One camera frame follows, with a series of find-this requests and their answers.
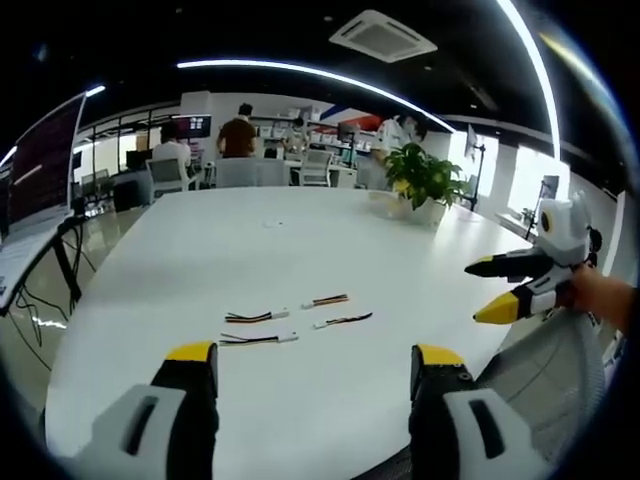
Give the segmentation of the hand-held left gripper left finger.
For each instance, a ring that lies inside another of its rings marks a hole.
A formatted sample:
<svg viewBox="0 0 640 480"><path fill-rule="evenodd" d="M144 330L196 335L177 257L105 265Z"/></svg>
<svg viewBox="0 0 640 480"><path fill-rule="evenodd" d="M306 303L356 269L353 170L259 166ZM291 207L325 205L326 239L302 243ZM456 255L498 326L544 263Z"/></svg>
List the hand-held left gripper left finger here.
<svg viewBox="0 0 640 480"><path fill-rule="evenodd" d="M152 381L98 415L74 456L78 479L211 479L219 429L218 348L171 350Z"/></svg>

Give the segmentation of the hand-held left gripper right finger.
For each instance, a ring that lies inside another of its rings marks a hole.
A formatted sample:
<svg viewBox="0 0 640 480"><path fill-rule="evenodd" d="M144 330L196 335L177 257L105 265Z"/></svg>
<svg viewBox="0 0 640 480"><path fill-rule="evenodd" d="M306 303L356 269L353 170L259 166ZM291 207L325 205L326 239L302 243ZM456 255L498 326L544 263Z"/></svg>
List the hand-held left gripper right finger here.
<svg viewBox="0 0 640 480"><path fill-rule="evenodd" d="M524 419L481 388L461 356L444 347L411 350L410 454L414 479L544 479Z"/></svg>

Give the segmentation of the person's right hand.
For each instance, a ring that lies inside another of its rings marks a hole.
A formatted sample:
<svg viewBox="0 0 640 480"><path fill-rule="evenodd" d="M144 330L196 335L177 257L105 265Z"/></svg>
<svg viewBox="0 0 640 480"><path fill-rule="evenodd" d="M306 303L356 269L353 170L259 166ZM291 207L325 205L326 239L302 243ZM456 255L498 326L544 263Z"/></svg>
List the person's right hand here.
<svg viewBox="0 0 640 480"><path fill-rule="evenodd" d="M608 321L623 334L630 331L639 295L636 287L582 265L573 272L571 288L575 308Z"/></svg>

